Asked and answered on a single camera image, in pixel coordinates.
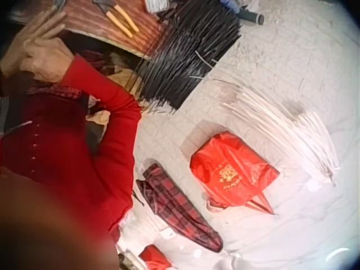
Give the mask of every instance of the wooden handle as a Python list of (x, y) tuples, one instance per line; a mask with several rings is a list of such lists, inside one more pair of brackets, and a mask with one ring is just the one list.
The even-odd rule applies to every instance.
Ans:
[(128, 37), (133, 37), (133, 34), (129, 31), (129, 29), (127, 29), (110, 11), (107, 11), (106, 17), (108, 17), (109, 20), (120, 28)]
[(118, 11), (118, 13), (120, 13), (125, 18), (125, 20), (128, 22), (130, 27), (132, 29), (134, 29), (135, 32), (139, 32), (139, 28), (137, 28), (137, 26), (135, 25), (133, 20), (129, 17), (129, 15), (118, 4), (115, 5), (114, 9), (116, 9)]

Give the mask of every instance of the red sweater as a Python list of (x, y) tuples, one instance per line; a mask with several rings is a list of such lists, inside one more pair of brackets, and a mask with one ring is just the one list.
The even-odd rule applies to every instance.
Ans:
[(95, 96), (111, 112), (97, 155), (86, 144), (83, 108), (73, 100), (38, 94), (28, 96), (22, 117), (32, 123), (1, 139), (1, 166), (48, 186), (87, 221), (112, 232), (132, 207), (140, 107), (78, 55), (61, 84)]

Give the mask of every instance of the plaid scarf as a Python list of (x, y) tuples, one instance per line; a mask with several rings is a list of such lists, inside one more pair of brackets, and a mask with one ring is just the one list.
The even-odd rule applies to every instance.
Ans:
[(223, 249), (219, 233), (211, 228), (163, 169), (153, 164), (143, 176), (145, 181), (136, 180), (136, 184), (154, 214), (176, 233), (204, 248), (216, 253)]

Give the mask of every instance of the black handle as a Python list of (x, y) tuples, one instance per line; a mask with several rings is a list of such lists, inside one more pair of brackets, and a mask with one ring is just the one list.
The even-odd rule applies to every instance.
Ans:
[(264, 15), (251, 12), (248, 10), (240, 9), (240, 12), (237, 15), (242, 20), (251, 21), (252, 23), (256, 23), (259, 25), (263, 25), (265, 21)]

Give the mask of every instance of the white floor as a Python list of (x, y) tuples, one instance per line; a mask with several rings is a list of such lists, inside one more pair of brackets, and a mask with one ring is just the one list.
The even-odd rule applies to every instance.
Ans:
[[(339, 269), (339, 263), (359, 254), (359, 31), (341, 7), (317, 0), (260, 0), (259, 10), (265, 25), (243, 27), (240, 41), (180, 110), (141, 120), (136, 174), (143, 179), (145, 167), (157, 160), (220, 233), (224, 249), (240, 255), (234, 269)], [(336, 187), (313, 189), (302, 170), (291, 169), (267, 141), (256, 140), (252, 130), (217, 109), (232, 98), (226, 87), (212, 81), (222, 76), (219, 68), (319, 113), (341, 162)], [(264, 192), (275, 216), (244, 207), (217, 214), (206, 210), (188, 161), (219, 130), (217, 124), (242, 137), (280, 170), (281, 176)], [(178, 269), (231, 269), (226, 255), (181, 236), (163, 239), (159, 231), (166, 224), (148, 206), (134, 201), (132, 213), (121, 240), (136, 255), (154, 243)]]

